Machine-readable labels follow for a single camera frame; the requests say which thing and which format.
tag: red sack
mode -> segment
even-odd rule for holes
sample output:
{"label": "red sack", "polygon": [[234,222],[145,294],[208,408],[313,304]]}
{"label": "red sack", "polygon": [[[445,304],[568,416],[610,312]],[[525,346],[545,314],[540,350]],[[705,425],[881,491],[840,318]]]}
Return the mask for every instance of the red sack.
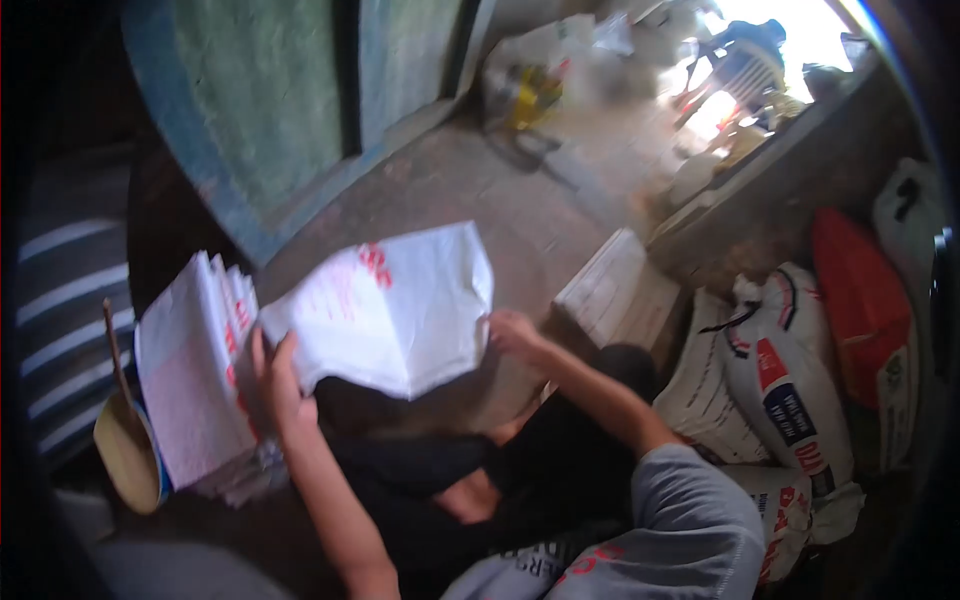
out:
{"label": "red sack", "polygon": [[900,278],[873,236],[833,208],[813,219],[813,259],[844,387],[879,411],[881,470],[910,446],[919,387],[917,333]]}

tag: black pants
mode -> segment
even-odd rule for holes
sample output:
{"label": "black pants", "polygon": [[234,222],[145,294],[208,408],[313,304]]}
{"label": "black pants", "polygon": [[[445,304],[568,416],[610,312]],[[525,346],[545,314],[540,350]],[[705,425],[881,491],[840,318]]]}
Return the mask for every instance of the black pants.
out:
{"label": "black pants", "polygon": [[[648,402],[659,391],[653,360],[642,348],[603,348],[591,365]],[[330,446],[401,579],[419,575],[439,586],[491,552],[586,520],[629,520],[633,452],[559,392],[502,447],[480,435],[338,439]],[[478,468],[503,499],[489,521],[463,525],[431,496]]]}

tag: hand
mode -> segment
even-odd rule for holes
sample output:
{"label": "hand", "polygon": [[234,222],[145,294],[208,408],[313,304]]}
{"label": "hand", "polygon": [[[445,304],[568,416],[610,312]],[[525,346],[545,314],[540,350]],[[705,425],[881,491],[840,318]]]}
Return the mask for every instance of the hand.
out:
{"label": "hand", "polygon": [[490,339],[493,345],[529,367],[536,367],[550,348],[550,342],[540,335],[523,313],[497,310],[487,317],[487,323],[490,324]]}
{"label": "hand", "polygon": [[276,345],[273,360],[267,360],[263,347],[263,329],[253,330],[253,372],[280,437],[299,427],[317,429],[317,400],[303,397],[294,375],[293,353],[297,334],[291,330]]}

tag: white foam box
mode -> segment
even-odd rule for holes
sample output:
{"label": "white foam box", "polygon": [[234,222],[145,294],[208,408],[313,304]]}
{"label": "white foam box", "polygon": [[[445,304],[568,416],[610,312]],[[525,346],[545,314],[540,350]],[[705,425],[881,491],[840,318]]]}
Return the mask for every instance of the white foam box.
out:
{"label": "white foam box", "polygon": [[614,233],[553,300],[597,348],[626,343],[646,348],[663,371],[681,327],[688,295],[647,259],[628,228]]}

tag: stack of white sacks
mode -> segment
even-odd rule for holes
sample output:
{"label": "stack of white sacks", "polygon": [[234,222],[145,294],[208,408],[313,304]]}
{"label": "stack of white sacks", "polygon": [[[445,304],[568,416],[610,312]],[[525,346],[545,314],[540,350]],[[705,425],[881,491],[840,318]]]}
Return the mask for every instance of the stack of white sacks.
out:
{"label": "stack of white sacks", "polygon": [[738,305],[697,290],[690,332],[654,407],[754,499],[767,534],[760,582],[789,574],[808,543],[856,525],[850,437],[828,322],[813,276],[784,263]]}
{"label": "stack of white sacks", "polygon": [[249,402],[257,312],[251,278],[225,269],[219,254],[198,252],[137,326],[137,372],[174,491],[237,507],[287,481],[282,454]]}

